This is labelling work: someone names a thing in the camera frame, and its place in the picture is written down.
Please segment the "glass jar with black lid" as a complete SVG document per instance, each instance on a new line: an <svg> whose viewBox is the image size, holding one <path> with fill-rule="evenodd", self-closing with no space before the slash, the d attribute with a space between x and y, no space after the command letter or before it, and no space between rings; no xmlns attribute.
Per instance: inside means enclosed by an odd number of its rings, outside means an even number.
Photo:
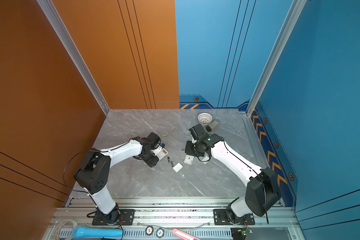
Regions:
<svg viewBox="0 0 360 240"><path fill-rule="evenodd" d="M208 132L215 131L215 130L219 127L219 125L220 125L220 122L217 121L217 120L214 120L214 121L212 121L210 124L208 124L208 125L206 126L206 130L207 130Z"/></svg>

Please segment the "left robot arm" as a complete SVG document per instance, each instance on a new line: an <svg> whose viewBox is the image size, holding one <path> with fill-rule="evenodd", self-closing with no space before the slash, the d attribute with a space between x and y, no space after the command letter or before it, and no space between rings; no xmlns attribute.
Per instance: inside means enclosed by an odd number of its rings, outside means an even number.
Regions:
<svg viewBox="0 0 360 240"><path fill-rule="evenodd" d="M74 179L89 194L98 211L107 216L118 208L107 187L110 169L129 158L142 160L152 168L167 155L161 138L150 133L146 138L131 138L124 144L108 149L90 149L79 164Z"/></svg>

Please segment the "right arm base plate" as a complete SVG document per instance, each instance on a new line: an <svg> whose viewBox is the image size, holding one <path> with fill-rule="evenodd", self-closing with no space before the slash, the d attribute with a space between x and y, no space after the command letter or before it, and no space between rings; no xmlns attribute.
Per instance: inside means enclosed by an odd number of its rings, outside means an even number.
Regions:
<svg viewBox="0 0 360 240"><path fill-rule="evenodd" d="M214 209L214 223L217 226L222 225L255 225L255 218L253 214L246 214L242 217L236 216L233 211L227 209Z"/></svg>

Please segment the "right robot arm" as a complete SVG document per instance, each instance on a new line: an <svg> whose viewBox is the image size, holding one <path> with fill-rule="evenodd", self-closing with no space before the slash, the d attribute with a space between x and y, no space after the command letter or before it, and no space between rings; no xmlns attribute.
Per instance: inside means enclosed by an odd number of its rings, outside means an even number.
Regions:
<svg viewBox="0 0 360 240"><path fill-rule="evenodd" d="M238 224L248 214L266 216L268 210L281 198L282 193L276 173L269 167L262 168L233 150L225 139L209 134L201 124L189 129L192 140L185 147L186 159L198 159L207 164L218 160L228 167L246 186L244 197L232 201L226 214L232 224Z"/></svg>

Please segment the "aluminium corner post right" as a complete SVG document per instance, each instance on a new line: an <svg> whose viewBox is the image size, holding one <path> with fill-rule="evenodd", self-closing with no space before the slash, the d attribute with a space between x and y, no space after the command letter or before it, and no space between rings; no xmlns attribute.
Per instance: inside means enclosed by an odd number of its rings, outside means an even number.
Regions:
<svg viewBox="0 0 360 240"><path fill-rule="evenodd" d="M274 71L274 68L285 48L286 43L301 15L301 12L306 4L307 0L294 0L290 6L287 16L283 22L283 25L279 31L278 37L263 69L263 72L259 78L259 81L255 87L251 100L246 110L247 117L250 117L258 104L262 93Z"/></svg>

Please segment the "aluminium corner post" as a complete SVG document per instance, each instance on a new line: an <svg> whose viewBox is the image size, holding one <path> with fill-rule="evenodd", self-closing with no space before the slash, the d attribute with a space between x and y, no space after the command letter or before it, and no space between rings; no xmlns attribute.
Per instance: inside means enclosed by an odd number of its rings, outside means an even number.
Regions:
<svg viewBox="0 0 360 240"><path fill-rule="evenodd" d="M90 72L87 64L85 63L79 49L77 48L73 38L71 37L67 27L65 26L62 18L60 17L58 10L56 9L53 1L50 0L37 0L43 13L47 17L49 23L53 27L59 40L63 44L71 60L75 64L77 70L81 74L89 90L100 106L105 116L109 113L110 107L105 100L100 88L98 87L92 73Z"/></svg>
<svg viewBox="0 0 360 240"><path fill-rule="evenodd" d="M301 12L306 4L307 0L294 0L290 6L287 16L283 22L283 25L279 31L278 37L263 69L263 72L259 78L259 81L255 87L251 100L246 110L247 117L250 117L258 104L262 93L274 71L274 68L285 48L286 43L301 15Z"/></svg>

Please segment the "small green circuit board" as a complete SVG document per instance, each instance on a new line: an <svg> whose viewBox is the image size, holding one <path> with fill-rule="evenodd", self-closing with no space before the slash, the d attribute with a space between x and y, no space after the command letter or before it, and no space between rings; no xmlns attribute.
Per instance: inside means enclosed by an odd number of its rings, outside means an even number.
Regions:
<svg viewBox="0 0 360 240"><path fill-rule="evenodd" d="M248 228L231 228L231 236L233 240L245 240L251 234L253 234L253 231Z"/></svg>

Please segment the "patterned white ceramic bowl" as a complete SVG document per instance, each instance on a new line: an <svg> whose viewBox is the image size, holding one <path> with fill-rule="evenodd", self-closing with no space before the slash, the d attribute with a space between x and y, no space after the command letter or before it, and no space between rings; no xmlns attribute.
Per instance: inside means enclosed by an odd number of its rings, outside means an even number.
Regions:
<svg viewBox="0 0 360 240"><path fill-rule="evenodd" d="M209 125L213 121L213 117L209 113L200 113L197 119L202 125Z"/></svg>

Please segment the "clear tape roll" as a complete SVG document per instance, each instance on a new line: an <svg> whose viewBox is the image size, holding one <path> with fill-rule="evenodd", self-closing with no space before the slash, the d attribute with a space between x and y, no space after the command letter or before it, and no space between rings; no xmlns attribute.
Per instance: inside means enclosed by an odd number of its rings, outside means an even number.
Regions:
<svg viewBox="0 0 360 240"><path fill-rule="evenodd" d="M72 240L72 232L78 226L75 220L63 220L56 225L52 234L52 240Z"/></svg>

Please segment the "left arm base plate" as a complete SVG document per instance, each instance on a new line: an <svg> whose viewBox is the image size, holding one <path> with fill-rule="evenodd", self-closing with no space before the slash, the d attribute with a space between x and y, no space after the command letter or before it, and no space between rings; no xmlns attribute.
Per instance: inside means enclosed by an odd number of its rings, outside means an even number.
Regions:
<svg viewBox="0 0 360 240"><path fill-rule="evenodd" d="M135 217L134 209L116 209L109 214L96 210L93 217L93 226L131 226Z"/></svg>

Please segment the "aluminium corner post left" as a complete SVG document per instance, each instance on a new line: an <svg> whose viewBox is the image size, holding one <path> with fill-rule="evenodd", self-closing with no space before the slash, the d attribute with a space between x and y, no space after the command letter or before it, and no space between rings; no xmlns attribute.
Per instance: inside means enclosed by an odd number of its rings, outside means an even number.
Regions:
<svg viewBox="0 0 360 240"><path fill-rule="evenodd" d="M73 38L71 37L67 27L65 26L62 18L60 17L58 10L56 9L53 1L50 0L37 0L43 13L47 17L49 23L53 27L59 40L63 44L71 60L75 64L77 70L81 74L89 90L100 106L105 116L109 113L110 107L105 100L100 88L98 87L92 73L90 72L87 64L85 63L79 49L77 48Z"/></svg>

